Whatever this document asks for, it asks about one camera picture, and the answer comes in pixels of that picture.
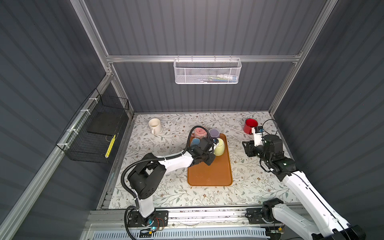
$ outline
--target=white mug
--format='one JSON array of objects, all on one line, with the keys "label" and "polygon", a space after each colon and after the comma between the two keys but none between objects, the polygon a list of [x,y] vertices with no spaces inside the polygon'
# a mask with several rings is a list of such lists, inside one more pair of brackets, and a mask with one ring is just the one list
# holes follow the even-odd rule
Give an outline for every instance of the white mug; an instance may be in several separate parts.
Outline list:
[{"label": "white mug", "polygon": [[161,123],[158,118],[152,118],[148,123],[151,128],[152,134],[159,134],[161,132]]}]

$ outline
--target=dark gray panel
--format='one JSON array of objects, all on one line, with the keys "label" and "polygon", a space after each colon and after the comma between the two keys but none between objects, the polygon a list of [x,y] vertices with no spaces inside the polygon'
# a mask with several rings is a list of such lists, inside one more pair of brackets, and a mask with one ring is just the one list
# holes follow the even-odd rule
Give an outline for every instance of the dark gray panel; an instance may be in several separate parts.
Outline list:
[{"label": "dark gray panel", "polygon": [[324,0],[87,0],[110,55],[292,55]]},{"label": "dark gray panel", "polygon": [[384,3],[339,0],[275,114],[301,169],[352,225],[384,221]]},{"label": "dark gray panel", "polygon": [[114,63],[136,112],[255,111],[271,105],[291,63],[244,63],[238,84],[176,84],[172,63]]},{"label": "dark gray panel", "polygon": [[[0,2],[0,222],[105,71],[69,1]],[[14,239],[78,238],[111,164],[64,159]]]}]

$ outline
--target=orange serving tray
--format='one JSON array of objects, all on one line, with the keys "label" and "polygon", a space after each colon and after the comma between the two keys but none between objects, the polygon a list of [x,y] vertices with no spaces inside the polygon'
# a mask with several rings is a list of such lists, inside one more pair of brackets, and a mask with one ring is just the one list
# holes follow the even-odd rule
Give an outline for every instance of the orange serving tray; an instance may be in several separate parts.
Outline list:
[{"label": "orange serving tray", "polygon": [[201,162],[188,168],[188,183],[191,186],[230,186],[232,185],[232,169],[229,159],[227,137],[220,133],[224,140],[223,155],[216,156],[210,166]]}]

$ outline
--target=floral pattern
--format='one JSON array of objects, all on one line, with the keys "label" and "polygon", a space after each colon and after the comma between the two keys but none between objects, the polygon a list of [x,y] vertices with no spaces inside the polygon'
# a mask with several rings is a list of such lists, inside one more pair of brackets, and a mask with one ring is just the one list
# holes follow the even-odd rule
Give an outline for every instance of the floral pattern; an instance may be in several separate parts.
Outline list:
[{"label": "floral pattern", "polygon": [[[162,132],[158,135],[151,134],[148,126],[152,118],[161,120]],[[263,171],[259,158],[245,154],[241,142],[253,139],[252,135],[243,132],[247,118],[254,118],[261,125],[270,115],[268,112],[139,114],[118,179],[129,164],[149,152],[165,156],[182,151],[190,129],[202,125],[207,129],[217,128],[227,136],[233,184],[228,187],[193,187],[187,182],[187,169],[178,169],[162,179],[153,194],[155,207],[260,204],[274,197],[284,202],[298,202],[292,191],[275,175]],[[268,133],[276,133],[273,121],[268,121],[264,128]],[[134,205],[134,200],[118,180],[109,208],[123,209],[129,205]]]}]

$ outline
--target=red mug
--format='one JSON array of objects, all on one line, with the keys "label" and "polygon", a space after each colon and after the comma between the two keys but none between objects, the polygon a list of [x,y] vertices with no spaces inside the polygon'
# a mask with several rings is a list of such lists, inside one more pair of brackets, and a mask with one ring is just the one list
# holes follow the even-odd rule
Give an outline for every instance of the red mug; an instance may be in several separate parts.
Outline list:
[{"label": "red mug", "polygon": [[252,134],[252,128],[257,126],[258,126],[258,123],[256,120],[252,118],[248,118],[247,120],[245,120],[245,123],[244,123],[244,132],[246,134]]}]

